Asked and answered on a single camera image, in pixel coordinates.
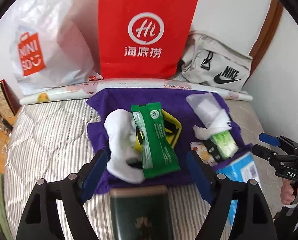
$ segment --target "blue gripper pad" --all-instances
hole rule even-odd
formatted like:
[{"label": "blue gripper pad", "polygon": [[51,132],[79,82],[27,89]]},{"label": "blue gripper pad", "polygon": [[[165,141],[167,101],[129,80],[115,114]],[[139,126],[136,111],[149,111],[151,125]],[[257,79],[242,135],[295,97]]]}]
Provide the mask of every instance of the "blue gripper pad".
[{"label": "blue gripper pad", "polygon": [[108,162],[108,154],[106,150],[104,150],[97,160],[96,164],[91,169],[90,173],[88,174],[87,178],[83,182],[82,185],[82,195],[81,201],[85,203],[87,200],[91,199],[95,189],[98,185],[98,182],[105,171]]},{"label": "blue gripper pad", "polygon": [[261,142],[267,143],[272,146],[280,146],[281,145],[279,138],[272,136],[272,135],[268,135],[266,133],[260,133],[259,140]]},{"label": "blue gripper pad", "polygon": [[194,159],[191,152],[187,153],[187,168],[196,184],[196,187],[199,190],[202,199],[206,200],[211,205],[214,201],[214,198],[211,194],[211,184],[200,168],[199,164]]}]

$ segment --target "white circular logo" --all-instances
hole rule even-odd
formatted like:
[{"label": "white circular logo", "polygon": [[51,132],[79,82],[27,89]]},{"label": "white circular logo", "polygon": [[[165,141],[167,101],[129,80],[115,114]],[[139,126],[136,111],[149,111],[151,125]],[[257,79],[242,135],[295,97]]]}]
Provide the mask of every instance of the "white circular logo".
[{"label": "white circular logo", "polygon": [[[139,19],[144,19],[142,24],[136,28],[136,33],[137,36],[133,33],[133,26],[136,23],[137,20]],[[148,18],[154,19],[160,27],[160,31],[158,33],[158,35],[155,32],[156,26],[155,23],[153,23],[152,21],[148,21]],[[128,33],[130,38],[141,45],[150,45],[153,44],[155,42],[157,42],[163,35],[164,32],[164,23],[163,20],[156,14],[154,13],[150,13],[150,12],[144,12],[144,13],[139,13],[137,14],[135,17],[133,17],[131,19],[131,21],[129,22],[128,25]],[[146,38],[147,35],[149,35],[149,37],[152,37],[153,39],[151,41],[145,41],[145,40],[141,40],[141,35],[143,34],[143,37]]]},{"label": "white circular logo", "polygon": [[150,116],[152,119],[157,119],[159,117],[159,111],[158,110],[152,110],[150,111]]}]

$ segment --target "nike swoosh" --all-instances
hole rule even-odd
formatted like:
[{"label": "nike swoosh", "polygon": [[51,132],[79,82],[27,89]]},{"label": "nike swoosh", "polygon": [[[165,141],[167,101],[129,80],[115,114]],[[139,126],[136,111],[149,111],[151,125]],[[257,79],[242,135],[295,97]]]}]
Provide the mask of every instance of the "nike swoosh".
[{"label": "nike swoosh", "polygon": [[213,79],[213,81],[217,84],[227,84],[227,83],[231,83],[231,82],[235,82],[235,81],[239,81],[241,79],[229,79],[229,80],[223,80],[220,78],[222,72],[219,73],[218,75],[216,75]]}]

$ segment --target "yellow duck print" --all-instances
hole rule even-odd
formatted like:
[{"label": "yellow duck print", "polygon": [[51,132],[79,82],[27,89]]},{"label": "yellow duck print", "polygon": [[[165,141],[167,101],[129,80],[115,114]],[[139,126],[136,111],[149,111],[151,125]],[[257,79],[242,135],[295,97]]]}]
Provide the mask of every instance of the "yellow duck print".
[{"label": "yellow duck print", "polygon": [[38,103],[44,103],[44,102],[49,102],[49,98],[48,95],[46,93],[41,93],[38,96],[37,102]]}]

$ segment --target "bed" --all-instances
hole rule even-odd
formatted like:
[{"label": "bed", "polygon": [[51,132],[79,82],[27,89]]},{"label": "bed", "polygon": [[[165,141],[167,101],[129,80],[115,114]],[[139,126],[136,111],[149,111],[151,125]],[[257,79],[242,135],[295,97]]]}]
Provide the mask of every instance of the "bed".
[{"label": "bed", "polygon": [[[236,100],[226,100],[226,103],[232,119],[242,129],[244,142],[259,143],[257,137],[263,129],[250,104]],[[100,116],[86,104],[86,99],[25,105],[20,109],[8,150],[4,180],[6,214],[14,238],[36,181],[39,178],[48,182],[64,179],[92,159],[94,152],[87,136],[87,124],[99,121]],[[281,209],[281,180],[274,176],[274,169],[268,162],[256,156],[255,162],[274,215]],[[194,239],[210,206],[201,199],[194,184],[169,188],[169,201],[174,239]],[[65,238],[72,239],[62,202],[58,201],[57,205]],[[94,195],[84,208],[98,238],[113,240],[109,195]],[[227,224],[222,239],[228,239],[229,234]]]}]

